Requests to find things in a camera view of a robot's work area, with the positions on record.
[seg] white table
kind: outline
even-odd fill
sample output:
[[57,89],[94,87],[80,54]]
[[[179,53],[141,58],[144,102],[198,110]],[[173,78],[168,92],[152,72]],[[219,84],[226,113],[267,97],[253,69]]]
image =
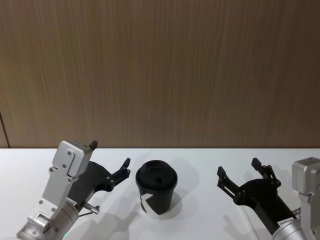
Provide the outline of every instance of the white table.
[[[0,149],[0,239],[14,237],[36,207],[49,178],[55,149]],[[91,160],[111,173],[131,158],[131,175],[111,193],[91,199],[98,215],[81,217],[66,240],[270,240],[271,236],[248,207],[236,206],[217,187],[218,166],[239,186],[260,178],[251,167],[257,157],[272,165],[282,182],[279,195],[291,209],[300,201],[291,187],[291,165],[320,149],[96,149]],[[171,210],[150,218],[140,207],[135,174],[143,163],[163,160],[178,174]]]

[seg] black plastic lid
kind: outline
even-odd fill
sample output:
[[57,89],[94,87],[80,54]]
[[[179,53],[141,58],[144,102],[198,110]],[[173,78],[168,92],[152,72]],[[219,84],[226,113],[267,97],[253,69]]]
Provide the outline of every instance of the black plastic lid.
[[152,191],[164,191],[176,186],[176,171],[161,160],[148,161],[142,165],[135,176],[136,182],[143,188]]

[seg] white tabletop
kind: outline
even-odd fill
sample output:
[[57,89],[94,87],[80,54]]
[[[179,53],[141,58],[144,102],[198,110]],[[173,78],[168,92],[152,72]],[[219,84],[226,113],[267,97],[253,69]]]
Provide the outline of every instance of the white tabletop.
[[[55,149],[0,149],[0,239],[14,237],[36,207],[49,178]],[[248,207],[235,205],[217,187],[218,166],[237,185],[260,178],[253,157],[272,165],[282,182],[279,195],[291,209],[300,201],[291,187],[291,165],[320,149],[96,149],[91,157],[113,173],[129,157],[130,177],[112,192],[96,193],[90,203],[98,215],[81,217],[66,240],[270,240],[271,236]],[[143,163],[163,160],[178,174],[171,210],[150,218],[140,207],[135,174]]]

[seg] black paper cup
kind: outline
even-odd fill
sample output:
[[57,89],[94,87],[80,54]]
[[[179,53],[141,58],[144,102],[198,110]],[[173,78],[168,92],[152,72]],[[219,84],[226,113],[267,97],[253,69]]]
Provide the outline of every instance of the black paper cup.
[[135,182],[143,211],[157,217],[169,210],[178,175],[168,163],[161,160],[146,162],[136,172]]

